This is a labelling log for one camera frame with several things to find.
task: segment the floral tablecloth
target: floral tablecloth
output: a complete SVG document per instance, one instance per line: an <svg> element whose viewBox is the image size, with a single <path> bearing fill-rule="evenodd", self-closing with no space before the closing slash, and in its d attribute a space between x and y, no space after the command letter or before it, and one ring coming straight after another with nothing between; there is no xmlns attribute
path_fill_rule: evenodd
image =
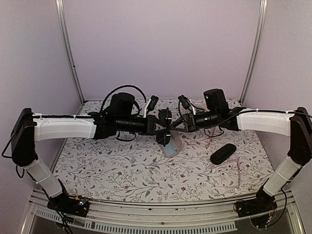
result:
<svg viewBox="0 0 312 234"><path fill-rule="evenodd" d="M87 102L82 114L98 111L100 106L100 101ZM233 108L239 103L229 100L229 106ZM160 100L155 110L166 107L176 119L177 100ZM72 195L131 202L174 202L253 193L273 172L254 131L225 130L215 138L208 138L203 130L181 135L184 150L172 158L164 156L152 136L137 136L131 142L118 141L115 136L103 140L71 138L66 141L54 175ZM221 165L213 165L210 155L227 143L236 145L236 152Z"/></svg>

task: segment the floral pattern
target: floral pattern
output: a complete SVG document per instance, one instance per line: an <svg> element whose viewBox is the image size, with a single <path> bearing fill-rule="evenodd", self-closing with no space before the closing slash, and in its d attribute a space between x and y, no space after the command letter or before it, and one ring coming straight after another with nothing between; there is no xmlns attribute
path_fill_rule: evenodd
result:
<svg viewBox="0 0 312 234"><path fill-rule="evenodd" d="M98 111L100 106L100 101L87 102L82 114ZM229 106L239 103L229 100ZM155 110L167 107L177 119L177 100L159 100ZM184 149L172 158L164 156L153 136L138 135L130 142L118 141L115 136L103 140L71 138L54 174L70 194L101 200L198 201L256 192L273 172L256 133L224 132L214 138L203 130L180 133ZM121 137L133 136L123 133ZM224 163L212 164L211 154L227 143L234 144L236 152Z"/></svg>

